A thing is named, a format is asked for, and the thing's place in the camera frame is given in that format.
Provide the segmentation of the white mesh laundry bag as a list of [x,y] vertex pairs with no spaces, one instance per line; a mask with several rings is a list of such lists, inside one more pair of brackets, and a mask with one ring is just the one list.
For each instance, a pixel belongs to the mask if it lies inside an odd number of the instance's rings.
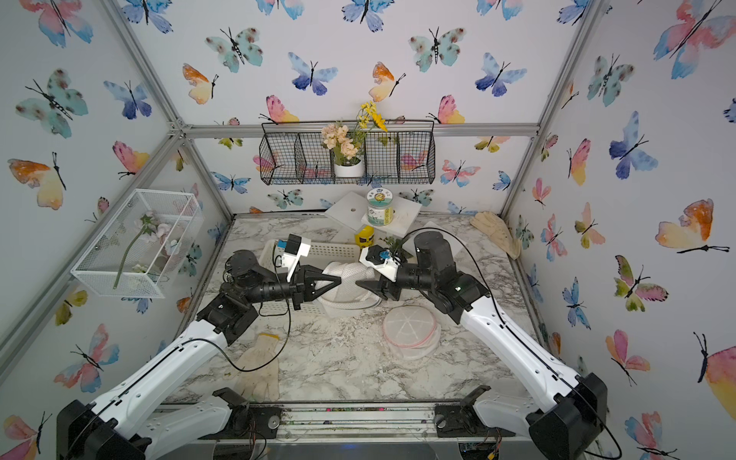
[[421,360],[433,353],[441,339],[435,315],[421,306],[392,309],[383,320],[383,339],[399,360]]

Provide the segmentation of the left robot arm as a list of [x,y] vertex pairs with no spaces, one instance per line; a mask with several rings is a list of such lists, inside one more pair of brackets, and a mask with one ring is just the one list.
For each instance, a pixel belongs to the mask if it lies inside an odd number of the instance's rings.
[[233,344],[258,318],[260,304],[311,302],[341,279],[288,254],[280,276],[260,266],[255,254],[238,250],[226,261],[218,295],[167,348],[90,404],[67,404],[57,416],[59,459],[157,459],[201,436],[217,433],[239,411],[242,400],[217,391],[201,407],[145,423],[168,396],[210,358]]

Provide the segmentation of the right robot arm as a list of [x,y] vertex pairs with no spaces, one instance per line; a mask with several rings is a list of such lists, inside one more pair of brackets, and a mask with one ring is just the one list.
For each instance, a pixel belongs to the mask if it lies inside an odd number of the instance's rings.
[[528,398],[505,397],[481,385],[464,401],[472,425],[526,437],[546,459],[582,458],[607,427],[605,383],[592,373],[581,376],[523,331],[483,280],[457,268],[447,236],[438,228],[421,230],[413,239],[415,263],[381,246],[362,249],[360,262],[379,279],[361,281],[360,287],[383,300],[418,291],[512,371]]

